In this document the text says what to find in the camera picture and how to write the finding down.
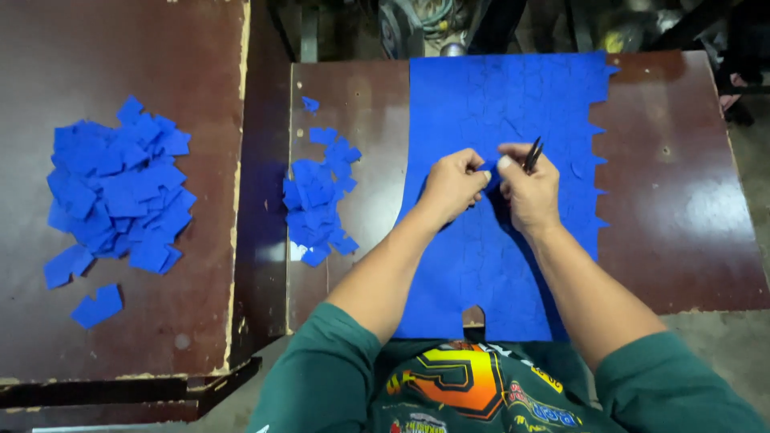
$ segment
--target green sleeve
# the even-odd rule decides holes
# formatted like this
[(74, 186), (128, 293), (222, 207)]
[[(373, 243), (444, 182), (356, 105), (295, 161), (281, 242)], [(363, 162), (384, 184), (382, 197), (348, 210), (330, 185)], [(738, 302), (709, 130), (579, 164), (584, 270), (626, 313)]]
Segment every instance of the green sleeve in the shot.
[(608, 355), (596, 370), (596, 392), (629, 431), (767, 431), (754, 409), (670, 332)]
[(379, 352), (374, 334), (319, 305), (267, 374), (246, 431), (361, 431)]

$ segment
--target orange number print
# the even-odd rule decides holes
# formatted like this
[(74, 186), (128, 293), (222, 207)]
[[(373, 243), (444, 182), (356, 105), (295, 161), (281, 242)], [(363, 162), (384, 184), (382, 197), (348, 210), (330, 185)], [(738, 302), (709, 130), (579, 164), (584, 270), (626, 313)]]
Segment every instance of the orange number print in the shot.
[(413, 380), (407, 383), (427, 398), (470, 418), (492, 419), (500, 410), (504, 388), (496, 353), (436, 348), (417, 359), (435, 374), (412, 371)]

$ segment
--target person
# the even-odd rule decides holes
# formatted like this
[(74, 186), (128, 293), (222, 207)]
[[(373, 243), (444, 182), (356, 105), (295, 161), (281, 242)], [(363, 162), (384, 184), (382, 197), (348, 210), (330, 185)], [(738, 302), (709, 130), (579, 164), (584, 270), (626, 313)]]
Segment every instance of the person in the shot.
[(559, 172), (541, 155), (527, 175), (530, 148), (500, 146), (500, 190), (594, 372), (601, 409), (588, 400), (581, 366), (567, 368), (563, 344), (390, 341), (426, 246), (481, 200), (490, 179), (466, 149), (434, 164), (417, 205), (297, 331), (265, 379), (249, 433), (767, 431), (565, 230)]

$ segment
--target left hand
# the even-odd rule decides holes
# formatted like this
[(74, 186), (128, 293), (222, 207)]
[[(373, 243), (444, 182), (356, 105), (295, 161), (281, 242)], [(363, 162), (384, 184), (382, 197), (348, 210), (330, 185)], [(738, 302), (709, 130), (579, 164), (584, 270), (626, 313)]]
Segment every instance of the left hand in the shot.
[(492, 173), (476, 171), (484, 160), (473, 149), (461, 150), (439, 159), (430, 168), (425, 190), (416, 208), (430, 215), (439, 230), (469, 206), (481, 200), (481, 190)]

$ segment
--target black tweezers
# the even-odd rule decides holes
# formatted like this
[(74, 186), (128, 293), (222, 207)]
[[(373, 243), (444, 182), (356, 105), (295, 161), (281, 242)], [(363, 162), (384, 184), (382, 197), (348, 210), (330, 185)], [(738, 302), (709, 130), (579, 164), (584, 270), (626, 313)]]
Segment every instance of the black tweezers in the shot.
[(542, 143), (540, 144), (540, 147), (537, 147), (539, 142), (540, 137), (534, 141), (532, 144), (532, 149), (530, 149), (529, 153), (527, 154), (527, 158), (524, 160), (524, 172), (526, 174), (532, 174), (532, 169), (534, 168), (534, 164), (537, 162), (537, 158), (540, 157), (541, 153), (543, 153), (543, 145), (545, 145), (545, 143)]

